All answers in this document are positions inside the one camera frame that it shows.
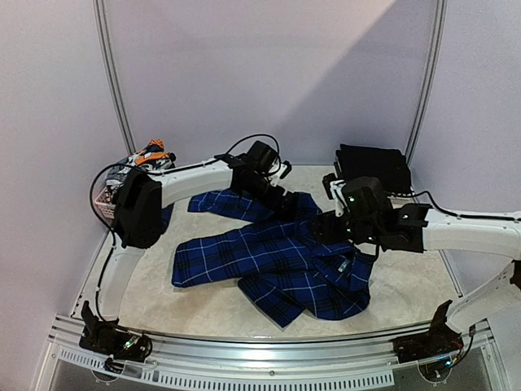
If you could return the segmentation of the blue plaid garment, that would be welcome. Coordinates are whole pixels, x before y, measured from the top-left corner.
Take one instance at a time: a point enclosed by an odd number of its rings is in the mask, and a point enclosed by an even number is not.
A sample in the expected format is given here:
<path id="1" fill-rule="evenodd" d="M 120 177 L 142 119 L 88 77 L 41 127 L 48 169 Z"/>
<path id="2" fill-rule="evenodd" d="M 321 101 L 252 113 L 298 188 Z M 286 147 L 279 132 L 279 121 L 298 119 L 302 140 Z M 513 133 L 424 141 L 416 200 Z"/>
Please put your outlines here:
<path id="1" fill-rule="evenodd" d="M 308 224 L 322 211 L 309 193 L 298 193 L 296 213 L 287 220 L 251 196 L 230 190 L 196 195 L 187 210 L 247 224 L 179 244 L 173 256 L 174 287 L 236 279 L 248 300 L 281 328 L 306 310 L 317 319 L 338 321 L 369 305 L 373 257 L 349 242 L 317 242 Z"/>

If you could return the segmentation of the black t-shirt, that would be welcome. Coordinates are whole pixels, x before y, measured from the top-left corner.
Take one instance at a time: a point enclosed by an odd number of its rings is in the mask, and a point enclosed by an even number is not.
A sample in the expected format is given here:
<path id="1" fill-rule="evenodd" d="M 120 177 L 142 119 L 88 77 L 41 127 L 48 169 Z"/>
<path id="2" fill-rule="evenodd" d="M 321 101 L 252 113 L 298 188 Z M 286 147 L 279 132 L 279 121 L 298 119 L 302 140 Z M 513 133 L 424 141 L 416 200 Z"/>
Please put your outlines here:
<path id="1" fill-rule="evenodd" d="M 340 177 L 346 182 L 355 178 L 374 177 L 385 191 L 410 195 L 411 172 L 406 158 L 398 149 L 341 144 L 335 151 Z"/>

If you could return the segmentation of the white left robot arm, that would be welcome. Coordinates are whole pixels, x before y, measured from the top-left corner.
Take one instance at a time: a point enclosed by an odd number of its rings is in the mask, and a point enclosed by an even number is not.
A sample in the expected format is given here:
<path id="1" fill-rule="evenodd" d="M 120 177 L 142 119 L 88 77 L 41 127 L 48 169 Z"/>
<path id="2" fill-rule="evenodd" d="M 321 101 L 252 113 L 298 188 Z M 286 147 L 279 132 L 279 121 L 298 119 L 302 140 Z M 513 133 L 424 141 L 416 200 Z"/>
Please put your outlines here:
<path id="1" fill-rule="evenodd" d="M 113 219 L 106 225 L 112 246 L 94 292 L 81 306 L 84 321 L 101 321 L 88 336 L 103 353 L 115 353 L 121 338 L 102 322 L 118 319 L 136 265 L 166 231 L 163 211 L 170 205 L 206 192 L 231 189 L 251 196 L 277 217 L 293 214 L 297 196 L 278 184 L 291 172 L 291 164 L 281 159 L 279 146 L 271 147 L 261 142 L 261 137 L 255 134 L 256 141 L 238 156 L 224 152 L 177 168 L 145 171 L 136 165 L 116 164 L 128 173 L 116 192 Z"/>

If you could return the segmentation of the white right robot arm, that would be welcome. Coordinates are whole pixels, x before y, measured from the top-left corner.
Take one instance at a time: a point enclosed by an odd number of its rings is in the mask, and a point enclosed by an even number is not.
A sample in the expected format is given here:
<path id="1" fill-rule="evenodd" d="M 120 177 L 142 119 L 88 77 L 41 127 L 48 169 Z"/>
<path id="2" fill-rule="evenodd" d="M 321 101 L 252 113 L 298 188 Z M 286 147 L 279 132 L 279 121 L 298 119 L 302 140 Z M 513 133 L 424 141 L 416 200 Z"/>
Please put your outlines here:
<path id="1" fill-rule="evenodd" d="M 437 355 L 451 344 L 453 332 L 520 303 L 520 214 L 448 211 L 434 202 L 392 206 L 389 194 L 375 177 L 349 182 L 327 175 L 327 195 L 334 210 L 309 223 L 323 244 L 350 241 L 378 250 L 410 253 L 458 250 L 509 258 L 496 276 L 462 299 L 443 305 L 441 322 L 421 338 L 421 348 Z"/>

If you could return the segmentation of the camouflage orange garment pile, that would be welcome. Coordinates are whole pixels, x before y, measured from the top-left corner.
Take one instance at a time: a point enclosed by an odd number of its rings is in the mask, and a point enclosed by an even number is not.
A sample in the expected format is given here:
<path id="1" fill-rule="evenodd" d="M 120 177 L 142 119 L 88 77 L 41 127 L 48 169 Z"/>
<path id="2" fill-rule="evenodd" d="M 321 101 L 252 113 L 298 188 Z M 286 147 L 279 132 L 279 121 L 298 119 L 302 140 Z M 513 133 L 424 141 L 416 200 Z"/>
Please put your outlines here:
<path id="1" fill-rule="evenodd" d="M 165 151 L 164 142 L 161 139 L 152 139 L 143 149 L 122 159 L 107 171 L 101 201 L 104 204 L 113 203 L 116 192 L 123 186 L 132 167 L 137 167 L 142 171 L 171 169 L 175 167 L 175 160 L 175 154 Z"/>

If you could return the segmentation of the red black plaid shirt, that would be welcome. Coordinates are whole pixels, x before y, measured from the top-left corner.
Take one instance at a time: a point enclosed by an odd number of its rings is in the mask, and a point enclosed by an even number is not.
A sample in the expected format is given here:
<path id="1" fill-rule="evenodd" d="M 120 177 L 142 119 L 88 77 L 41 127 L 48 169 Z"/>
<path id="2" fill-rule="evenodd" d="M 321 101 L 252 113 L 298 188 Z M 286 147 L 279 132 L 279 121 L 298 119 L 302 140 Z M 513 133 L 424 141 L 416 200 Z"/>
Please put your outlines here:
<path id="1" fill-rule="evenodd" d="M 399 194 L 388 194 L 388 198 L 393 206 L 413 203 L 415 197 L 413 195 L 399 195 Z"/>

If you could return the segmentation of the solid navy blue garment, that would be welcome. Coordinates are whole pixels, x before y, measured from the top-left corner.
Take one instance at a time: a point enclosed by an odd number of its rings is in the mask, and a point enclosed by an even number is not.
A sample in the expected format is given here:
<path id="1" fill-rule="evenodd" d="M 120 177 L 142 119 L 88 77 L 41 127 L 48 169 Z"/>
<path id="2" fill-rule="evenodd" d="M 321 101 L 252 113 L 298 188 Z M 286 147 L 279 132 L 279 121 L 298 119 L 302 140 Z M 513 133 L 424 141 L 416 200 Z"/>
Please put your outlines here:
<path id="1" fill-rule="evenodd" d="M 161 221 L 163 230 L 166 231 L 172 218 L 174 204 L 161 210 Z"/>

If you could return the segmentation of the right aluminium frame post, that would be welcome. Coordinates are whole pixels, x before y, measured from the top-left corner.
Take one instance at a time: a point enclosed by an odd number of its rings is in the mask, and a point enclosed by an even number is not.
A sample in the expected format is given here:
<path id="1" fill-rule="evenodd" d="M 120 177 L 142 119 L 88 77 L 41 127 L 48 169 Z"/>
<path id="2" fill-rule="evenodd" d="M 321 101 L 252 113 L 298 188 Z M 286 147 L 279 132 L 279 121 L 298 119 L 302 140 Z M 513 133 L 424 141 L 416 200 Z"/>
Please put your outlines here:
<path id="1" fill-rule="evenodd" d="M 444 22 L 446 18 L 448 2 L 446 0 L 436 1 L 434 21 L 427 51 L 422 85 L 418 99 L 418 105 L 414 114 L 413 126 L 405 148 L 405 159 L 408 166 L 412 165 L 414 152 L 418 145 L 422 124 L 427 113 L 428 102 L 435 80 L 436 67 L 440 56 L 440 48 L 444 33 Z"/>

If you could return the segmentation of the aluminium frame post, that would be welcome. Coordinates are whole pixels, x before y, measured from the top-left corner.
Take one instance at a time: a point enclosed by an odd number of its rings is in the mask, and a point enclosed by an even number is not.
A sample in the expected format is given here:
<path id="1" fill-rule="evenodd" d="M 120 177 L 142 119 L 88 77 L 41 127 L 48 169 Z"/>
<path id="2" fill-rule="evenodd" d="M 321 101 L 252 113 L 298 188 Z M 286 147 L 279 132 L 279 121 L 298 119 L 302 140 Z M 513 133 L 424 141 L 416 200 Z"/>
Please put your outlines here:
<path id="1" fill-rule="evenodd" d="M 405 159 L 408 166 L 412 165 L 414 152 L 418 145 L 422 124 L 427 113 L 428 102 L 435 80 L 436 67 L 440 56 L 440 48 L 444 33 L 444 22 L 446 18 L 448 2 L 446 0 L 436 1 L 434 21 L 427 51 L 422 85 L 418 99 L 418 105 L 414 114 L 413 126 L 405 148 Z"/>
<path id="2" fill-rule="evenodd" d="M 108 23 L 107 2 L 103 0 L 94 0 L 93 8 L 94 18 L 97 24 L 103 66 L 105 68 L 109 92 L 112 97 L 116 120 L 120 129 L 125 150 L 130 154 L 131 152 L 135 151 L 135 142 L 130 127 L 129 118 L 125 110 L 125 103 L 121 93 L 116 62 L 113 55 Z"/>

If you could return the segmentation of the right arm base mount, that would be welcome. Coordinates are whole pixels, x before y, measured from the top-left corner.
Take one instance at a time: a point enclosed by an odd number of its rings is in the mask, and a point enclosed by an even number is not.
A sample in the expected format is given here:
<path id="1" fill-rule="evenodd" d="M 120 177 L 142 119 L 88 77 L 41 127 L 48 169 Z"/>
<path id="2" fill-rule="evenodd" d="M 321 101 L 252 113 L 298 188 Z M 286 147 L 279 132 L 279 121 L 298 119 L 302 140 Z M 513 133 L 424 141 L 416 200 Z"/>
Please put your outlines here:
<path id="1" fill-rule="evenodd" d="M 463 347 L 462 334 L 445 325 L 392 340 L 392 349 L 399 363 L 421 361 L 455 351 L 461 353 Z"/>

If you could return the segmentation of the aluminium front rail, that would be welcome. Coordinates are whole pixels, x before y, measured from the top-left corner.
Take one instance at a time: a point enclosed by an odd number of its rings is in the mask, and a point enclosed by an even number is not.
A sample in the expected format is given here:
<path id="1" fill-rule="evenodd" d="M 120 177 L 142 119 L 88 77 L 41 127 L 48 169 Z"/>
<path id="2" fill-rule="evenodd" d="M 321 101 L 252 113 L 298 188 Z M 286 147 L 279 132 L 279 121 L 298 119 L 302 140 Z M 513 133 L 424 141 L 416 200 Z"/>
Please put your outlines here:
<path id="1" fill-rule="evenodd" d="M 505 390 L 487 323 L 469 339 L 470 353 L 447 375 L 422 377 L 418 362 L 400 362 L 392 341 L 423 324 L 331 340 L 226 341 L 154 334 L 143 363 L 106 371 L 105 358 L 79 346 L 83 325 L 58 316 L 50 330 L 39 390 Z"/>

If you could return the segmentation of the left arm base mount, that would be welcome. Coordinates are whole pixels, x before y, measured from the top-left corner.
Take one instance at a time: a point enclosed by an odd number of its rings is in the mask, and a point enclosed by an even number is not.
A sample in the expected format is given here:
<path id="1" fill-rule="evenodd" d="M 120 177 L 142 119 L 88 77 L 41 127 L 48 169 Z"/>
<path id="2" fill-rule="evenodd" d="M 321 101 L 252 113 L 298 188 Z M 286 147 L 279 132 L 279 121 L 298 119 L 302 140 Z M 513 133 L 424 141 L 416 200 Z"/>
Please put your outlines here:
<path id="1" fill-rule="evenodd" d="M 152 351 L 151 339 L 141 333 L 102 324 L 90 331 L 84 328 L 79 342 L 82 349 L 112 356 L 115 360 L 145 362 Z"/>

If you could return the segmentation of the left aluminium frame post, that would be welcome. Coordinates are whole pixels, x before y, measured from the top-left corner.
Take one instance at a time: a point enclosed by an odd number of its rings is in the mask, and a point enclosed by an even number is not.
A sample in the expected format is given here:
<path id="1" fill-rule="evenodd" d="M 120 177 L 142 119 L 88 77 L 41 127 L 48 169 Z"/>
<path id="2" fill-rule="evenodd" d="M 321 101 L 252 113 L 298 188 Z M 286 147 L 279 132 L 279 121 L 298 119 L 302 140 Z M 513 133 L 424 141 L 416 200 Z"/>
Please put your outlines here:
<path id="1" fill-rule="evenodd" d="M 97 24 L 103 66 L 105 68 L 109 92 L 112 97 L 116 120 L 120 129 L 125 150 L 130 154 L 131 152 L 135 151 L 135 142 L 130 127 L 129 118 L 125 110 L 125 103 L 121 93 L 116 62 L 113 55 L 108 23 L 107 2 L 103 0 L 94 0 L 93 8 L 94 18 Z"/>

